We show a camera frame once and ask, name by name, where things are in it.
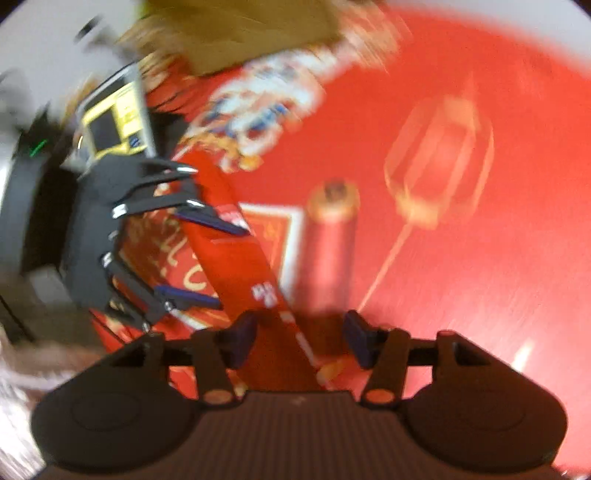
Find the red background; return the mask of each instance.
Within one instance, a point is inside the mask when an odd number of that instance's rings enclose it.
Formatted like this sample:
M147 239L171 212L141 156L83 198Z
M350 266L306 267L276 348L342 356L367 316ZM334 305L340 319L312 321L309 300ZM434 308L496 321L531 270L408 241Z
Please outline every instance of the red background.
M404 225L384 183L392 142L418 102L459 95L472 78L495 137L480 205L467 222L414 229L364 315L417 337L452 328L507 362L529 342L525 374L569 413L558 462L590 467L591 86L524 43L400 15L412 39L388 71L354 67L326 85L324 103L299 131L285 132L257 171L232 175L239 198L305 205L323 181L354 181L356 307Z

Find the yellow device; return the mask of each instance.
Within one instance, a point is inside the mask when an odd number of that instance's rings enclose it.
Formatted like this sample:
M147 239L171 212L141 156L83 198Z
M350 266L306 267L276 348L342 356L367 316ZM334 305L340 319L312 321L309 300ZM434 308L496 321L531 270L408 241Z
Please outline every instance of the yellow device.
M77 117L91 161L107 154L156 155L141 74L135 63L118 71L84 99Z

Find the ribbed black surface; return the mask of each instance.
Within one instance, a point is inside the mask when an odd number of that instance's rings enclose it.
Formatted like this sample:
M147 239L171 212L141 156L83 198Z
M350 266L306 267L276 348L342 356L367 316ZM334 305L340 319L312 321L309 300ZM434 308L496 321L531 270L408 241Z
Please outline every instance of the ribbed black surface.
M81 478L55 467L40 480ZM97 480L558 480L550 467L495 477L451 468L421 450L397 417L349 393L250 393L205 415L178 450L151 466Z

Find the green light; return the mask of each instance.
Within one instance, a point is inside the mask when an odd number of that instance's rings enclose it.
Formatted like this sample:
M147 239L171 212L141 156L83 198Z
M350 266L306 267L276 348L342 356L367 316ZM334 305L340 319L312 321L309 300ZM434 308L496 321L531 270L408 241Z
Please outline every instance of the green light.
M47 142L48 142L48 140L45 139L45 140L41 141L39 144L37 144L37 146L35 148L32 148L31 151L29 152L29 157L34 157L35 155L37 155L39 153L39 150L41 150Z

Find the brown cardboard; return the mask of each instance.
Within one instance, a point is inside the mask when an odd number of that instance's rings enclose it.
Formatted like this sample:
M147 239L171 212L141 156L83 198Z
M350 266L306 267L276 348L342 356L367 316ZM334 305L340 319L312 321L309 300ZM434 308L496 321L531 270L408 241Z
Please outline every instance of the brown cardboard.
M151 11L177 33L195 74L338 38L323 0L150 0Z

